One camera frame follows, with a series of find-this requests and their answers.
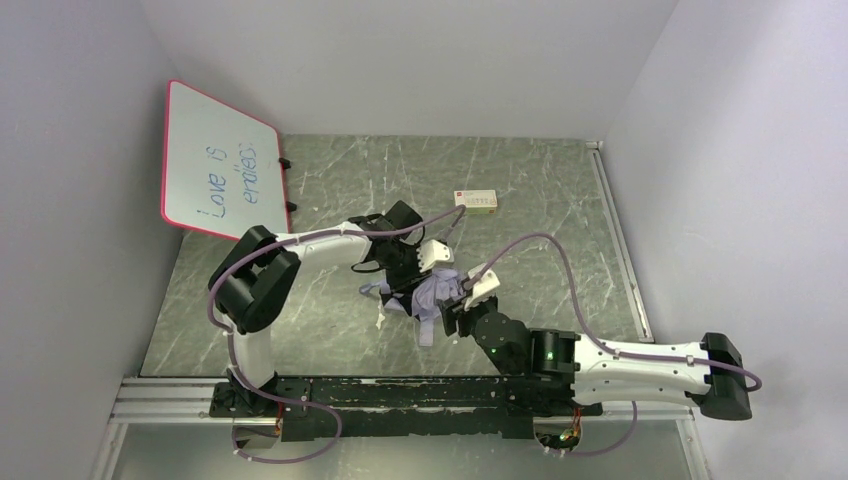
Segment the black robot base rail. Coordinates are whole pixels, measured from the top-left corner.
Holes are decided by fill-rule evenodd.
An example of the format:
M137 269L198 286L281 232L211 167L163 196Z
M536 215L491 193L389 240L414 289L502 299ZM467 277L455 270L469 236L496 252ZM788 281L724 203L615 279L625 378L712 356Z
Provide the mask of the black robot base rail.
M541 418L593 417L600 404L578 405L570 386L524 376L281 376L273 402L229 378L215 385L214 419L247 426L282 421L284 442L343 437L498 434L531 439Z

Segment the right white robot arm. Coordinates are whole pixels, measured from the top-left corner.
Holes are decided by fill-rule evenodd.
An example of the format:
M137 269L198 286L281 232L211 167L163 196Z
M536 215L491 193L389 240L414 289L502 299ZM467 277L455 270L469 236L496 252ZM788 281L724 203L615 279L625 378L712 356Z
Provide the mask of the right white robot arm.
M722 333L676 345L592 340L531 329L499 312L495 298L437 305L446 334L472 338L508 383L509 403L536 416L615 401L666 402L726 421L753 416L741 354Z

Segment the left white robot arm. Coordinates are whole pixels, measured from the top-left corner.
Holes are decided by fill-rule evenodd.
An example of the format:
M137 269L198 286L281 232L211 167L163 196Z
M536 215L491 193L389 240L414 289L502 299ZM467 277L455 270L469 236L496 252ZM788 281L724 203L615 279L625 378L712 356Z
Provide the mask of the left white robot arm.
M418 251L423 218L403 201L385 213L351 217L328 229L275 235L249 228L209 280L208 312L229 342L227 380L210 406L213 417L268 417L283 410L279 377L271 359L271 326L280 316L297 276L348 266L382 273L375 291L382 306L413 313L413 294L425 280Z

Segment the light purple folding umbrella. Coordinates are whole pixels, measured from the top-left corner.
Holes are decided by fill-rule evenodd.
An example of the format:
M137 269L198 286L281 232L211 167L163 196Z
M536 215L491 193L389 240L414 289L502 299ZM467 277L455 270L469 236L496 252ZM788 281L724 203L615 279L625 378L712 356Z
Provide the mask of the light purple folding umbrella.
M359 287L364 296L378 298L382 311L404 313L419 322L417 344L431 347L437 321L442 320L440 303L462 299L465 290L461 286L464 274L459 270L436 268L415 286L411 294L391 293L386 280L370 282Z

